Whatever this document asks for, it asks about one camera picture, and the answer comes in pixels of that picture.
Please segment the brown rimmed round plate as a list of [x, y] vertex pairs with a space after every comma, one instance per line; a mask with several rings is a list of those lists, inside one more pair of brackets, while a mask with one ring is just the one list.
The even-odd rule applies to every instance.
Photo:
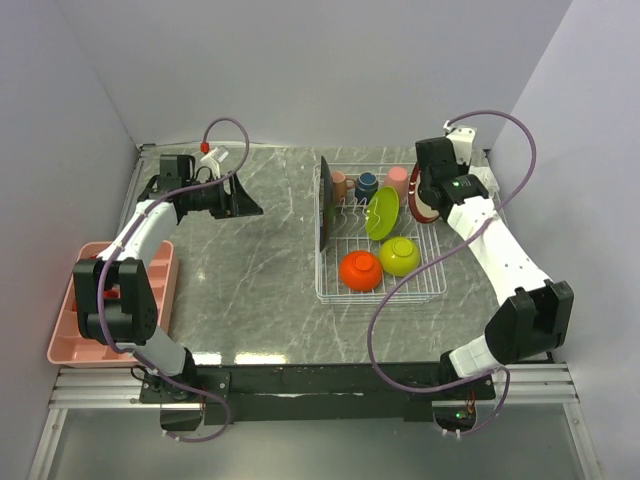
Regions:
[[419, 197], [420, 169], [415, 164], [409, 179], [407, 202], [413, 218], [422, 224], [429, 224], [439, 219], [439, 213], [425, 204]]

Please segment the pink plastic cup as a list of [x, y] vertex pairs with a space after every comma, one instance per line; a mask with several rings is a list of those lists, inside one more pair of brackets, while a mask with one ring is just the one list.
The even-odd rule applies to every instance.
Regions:
[[399, 196], [405, 196], [409, 185], [408, 171], [401, 166], [392, 167], [385, 176], [384, 185], [393, 187]]

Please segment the green plate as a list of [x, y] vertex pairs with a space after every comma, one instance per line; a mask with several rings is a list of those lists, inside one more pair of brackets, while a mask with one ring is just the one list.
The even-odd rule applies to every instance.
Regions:
[[371, 240], [386, 238], [393, 230], [399, 215], [400, 199], [391, 186], [379, 189], [366, 210], [365, 231]]

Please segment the dark blue ceramic mug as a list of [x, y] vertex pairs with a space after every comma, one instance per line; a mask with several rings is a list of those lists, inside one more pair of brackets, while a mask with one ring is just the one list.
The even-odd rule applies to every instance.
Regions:
[[363, 172], [355, 183], [354, 195], [358, 204], [368, 204], [378, 190], [378, 179], [371, 172]]

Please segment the green bowl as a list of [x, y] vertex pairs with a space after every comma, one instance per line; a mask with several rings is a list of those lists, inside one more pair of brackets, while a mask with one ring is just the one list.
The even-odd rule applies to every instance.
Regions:
[[421, 262], [418, 246], [409, 238], [398, 236], [385, 241], [378, 254], [383, 270], [395, 277], [404, 277]]

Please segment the black floral square plate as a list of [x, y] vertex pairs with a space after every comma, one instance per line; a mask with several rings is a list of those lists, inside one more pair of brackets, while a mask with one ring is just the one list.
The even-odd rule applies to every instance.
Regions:
[[320, 213], [320, 242], [319, 251], [323, 252], [329, 242], [334, 224], [334, 187], [329, 164], [324, 156], [320, 163], [320, 192], [319, 192], [319, 213]]

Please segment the pink ceramic mug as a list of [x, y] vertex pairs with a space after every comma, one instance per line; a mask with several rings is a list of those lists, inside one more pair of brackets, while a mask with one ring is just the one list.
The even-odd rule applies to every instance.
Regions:
[[337, 205], [342, 204], [346, 201], [348, 191], [355, 187], [356, 181], [341, 171], [333, 171], [331, 179], [333, 182], [334, 203]]

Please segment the orange bowl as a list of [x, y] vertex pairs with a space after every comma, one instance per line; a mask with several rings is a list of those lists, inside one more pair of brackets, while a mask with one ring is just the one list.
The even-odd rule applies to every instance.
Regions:
[[350, 290], [369, 292], [382, 281], [383, 269], [374, 254], [364, 250], [356, 250], [347, 254], [341, 261], [339, 277]]

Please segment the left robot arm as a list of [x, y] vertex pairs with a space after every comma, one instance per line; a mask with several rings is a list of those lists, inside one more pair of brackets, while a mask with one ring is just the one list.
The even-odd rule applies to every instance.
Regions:
[[187, 214], [206, 211], [215, 219], [262, 214], [236, 175], [223, 176], [227, 155], [223, 147], [201, 159], [162, 155], [158, 174], [138, 196], [124, 229], [96, 258], [81, 259], [73, 269], [80, 335], [117, 353], [142, 355], [145, 383], [179, 402], [197, 395], [200, 378], [191, 352], [158, 324], [149, 271], [161, 244]]

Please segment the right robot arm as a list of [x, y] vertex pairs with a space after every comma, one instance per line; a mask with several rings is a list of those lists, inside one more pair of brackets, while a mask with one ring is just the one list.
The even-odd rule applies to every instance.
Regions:
[[454, 135], [419, 140], [413, 200], [438, 212], [489, 279], [499, 308], [484, 332], [442, 354], [438, 386], [460, 398], [473, 376], [545, 353], [565, 342], [574, 292], [529, 258], [500, 217], [483, 182], [471, 172], [473, 143]]

